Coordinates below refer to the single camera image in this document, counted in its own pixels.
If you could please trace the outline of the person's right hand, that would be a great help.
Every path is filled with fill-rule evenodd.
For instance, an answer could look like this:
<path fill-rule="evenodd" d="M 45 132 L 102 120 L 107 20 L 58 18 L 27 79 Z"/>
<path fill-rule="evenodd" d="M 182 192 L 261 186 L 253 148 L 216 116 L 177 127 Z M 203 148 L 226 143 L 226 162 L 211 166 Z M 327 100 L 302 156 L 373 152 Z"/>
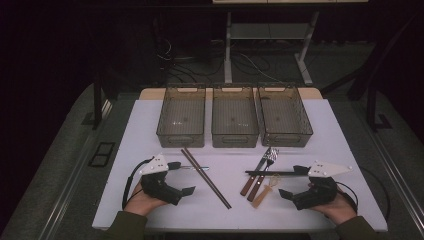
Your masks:
<path fill-rule="evenodd" d="M 336 195 L 333 201 L 314 206 L 312 210 L 324 214 L 335 225 L 340 225 L 357 216 L 349 201 L 340 193 Z"/>

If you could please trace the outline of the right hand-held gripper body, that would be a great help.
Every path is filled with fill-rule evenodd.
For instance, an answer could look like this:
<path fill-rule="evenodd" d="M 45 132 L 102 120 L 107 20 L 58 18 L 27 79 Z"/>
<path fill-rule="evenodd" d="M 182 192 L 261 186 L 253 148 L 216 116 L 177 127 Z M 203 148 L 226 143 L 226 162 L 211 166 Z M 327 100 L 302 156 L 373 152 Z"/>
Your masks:
<path fill-rule="evenodd" d="M 312 186 L 305 192 L 294 194 L 292 202 L 298 210 L 309 209 L 334 200 L 337 185 L 334 176 L 351 172 L 351 166 L 315 161 L 306 175 Z"/>

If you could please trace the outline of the black metal stand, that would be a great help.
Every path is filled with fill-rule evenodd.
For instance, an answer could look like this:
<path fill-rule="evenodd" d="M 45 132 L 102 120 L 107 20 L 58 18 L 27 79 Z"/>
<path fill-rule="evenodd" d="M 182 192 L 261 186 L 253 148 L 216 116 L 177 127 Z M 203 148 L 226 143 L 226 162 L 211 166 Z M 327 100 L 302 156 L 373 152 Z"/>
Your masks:
<path fill-rule="evenodd" d="M 115 99 L 117 97 L 119 86 L 115 77 L 110 71 L 97 71 L 93 77 L 94 91 L 94 123 L 93 128 L 96 129 L 101 123 L 102 107 L 106 100 Z"/>
<path fill-rule="evenodd" d="M 418 134 L 424 133 L 424 5 L 397 13 L 377 28 L 376 45 L 348 96 L 367 96 L 366 119 L 377 128 L 377 94 L 383 93 Z"/>

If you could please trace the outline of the amber plastic spoon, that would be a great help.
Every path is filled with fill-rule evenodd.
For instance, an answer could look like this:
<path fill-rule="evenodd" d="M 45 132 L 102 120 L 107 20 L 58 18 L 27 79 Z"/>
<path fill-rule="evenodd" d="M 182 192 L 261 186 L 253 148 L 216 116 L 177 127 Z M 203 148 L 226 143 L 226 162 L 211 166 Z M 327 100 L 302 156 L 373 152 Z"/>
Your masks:
<path fill-rule="evenodd" d="M 279 177 L 277 175 L 274 175 L 270 178 L 267 185 L 264 186 L 264 189 L 262 192 L 253 200 L 252 206 L 257 209 L 264 198 L 267 196 L 269 192 L 273 191 L 273 188 L 279 183 Z"/>

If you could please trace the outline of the clear smoky plastic bin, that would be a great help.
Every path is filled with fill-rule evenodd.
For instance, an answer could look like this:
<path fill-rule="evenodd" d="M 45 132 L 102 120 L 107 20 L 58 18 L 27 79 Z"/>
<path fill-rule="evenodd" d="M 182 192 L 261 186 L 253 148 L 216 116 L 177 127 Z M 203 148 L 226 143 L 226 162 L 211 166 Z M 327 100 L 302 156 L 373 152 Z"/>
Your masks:
<path fill-rule="evenodd" d="M 224 83 L 213 87 L 212 145 L 214 148 L 254 148 L 259 127 L 253 86 Z"/>
<path fill-rule="evenodd" d="M 305 147 L 313 135 L 309 117 L 294 83 L 259 83 L 256 107 L 263 146 Z"/>
<path fill-rule="evenodd" d="M 204 146 L 205 100 L 204 84 L 167 85 L 156 130 L 163 148 Z"/>

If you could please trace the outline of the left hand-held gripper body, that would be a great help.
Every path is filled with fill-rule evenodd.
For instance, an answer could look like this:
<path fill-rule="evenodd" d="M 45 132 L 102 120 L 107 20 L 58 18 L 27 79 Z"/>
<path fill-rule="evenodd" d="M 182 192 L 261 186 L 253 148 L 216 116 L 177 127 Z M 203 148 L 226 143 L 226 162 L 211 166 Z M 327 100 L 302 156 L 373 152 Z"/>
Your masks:
<path fill-rule="evenodd" d="M 162 154 L 155 156 L 140 170 L 143 191 L 152 198 L 177 205 L 183 197 L 182 191 L 165 182 L 169 166 Z"/>

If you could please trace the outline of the black chopstick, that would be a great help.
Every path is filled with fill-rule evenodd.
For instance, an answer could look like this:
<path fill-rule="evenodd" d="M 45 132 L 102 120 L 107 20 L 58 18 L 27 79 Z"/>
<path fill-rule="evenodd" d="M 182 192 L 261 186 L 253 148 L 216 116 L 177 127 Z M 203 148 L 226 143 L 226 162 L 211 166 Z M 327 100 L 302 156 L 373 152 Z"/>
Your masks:
<path fill-rule="evenodd" d="M 257 176 L 257 175 L 296 175 L 294 171 L 245 171 L 244 173 Z"/>
<path fill-rule="evenodd" d="M 265 172 L 265 171 L 245 171 L 250 176 L 298 176 L 295 172 Z"/>

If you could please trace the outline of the metal floor rail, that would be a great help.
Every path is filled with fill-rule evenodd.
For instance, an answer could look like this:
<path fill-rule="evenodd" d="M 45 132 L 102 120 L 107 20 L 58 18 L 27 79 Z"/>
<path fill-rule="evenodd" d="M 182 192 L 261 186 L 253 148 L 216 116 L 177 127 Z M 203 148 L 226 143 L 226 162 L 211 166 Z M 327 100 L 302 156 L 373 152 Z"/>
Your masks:
<path fill-rule="evenodd" d="M 86 210 L 70 210 L 72 202 L 81 198 L 77 192 L 94 148 L 102 123 L 95 122 L 91 100 L 77 100 L 54 139 L 39 171 L 35 188 L 43 198 L 43 219 L 36 240 L 54 240 L 66 214 L 78 216 Z"/>
<path fill-rule="evenodd" d="M 424 146 L 399 117 L 378 113 L 362 119 L 383 168 L 424 240 Z"/>

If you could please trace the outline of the white metal desk frame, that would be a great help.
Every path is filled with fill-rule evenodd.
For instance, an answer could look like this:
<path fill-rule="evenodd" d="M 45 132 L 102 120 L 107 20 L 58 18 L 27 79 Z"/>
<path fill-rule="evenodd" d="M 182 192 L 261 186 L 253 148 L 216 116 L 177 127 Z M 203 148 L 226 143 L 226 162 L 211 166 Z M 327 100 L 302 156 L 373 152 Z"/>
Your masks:
<path fill-rule="evenodd" d="M 311 86 L 305 58 L 321 13 L 332 8 L 360 6 L 368 0 L 212 0 L 214 7 L 226 10 L 224 79 L 233 80 L 233 40 L 300 40 L 294 54 L 303 83 Z"/>

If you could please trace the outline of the person's left hand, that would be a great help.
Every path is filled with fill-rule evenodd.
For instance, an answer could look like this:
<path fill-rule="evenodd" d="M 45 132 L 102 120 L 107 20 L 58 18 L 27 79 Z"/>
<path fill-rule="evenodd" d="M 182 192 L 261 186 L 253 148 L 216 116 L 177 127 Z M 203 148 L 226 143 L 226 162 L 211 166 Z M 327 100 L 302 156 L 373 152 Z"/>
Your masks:
<path fill-rule="evenodd" d="M 124 207 L 124 211 L 133 214 L 147 216 L 158 207 L 166 205 L 166 202 L 152 198 L 144 193 L 142 186 L 138 183 L 133 193 Z"/>

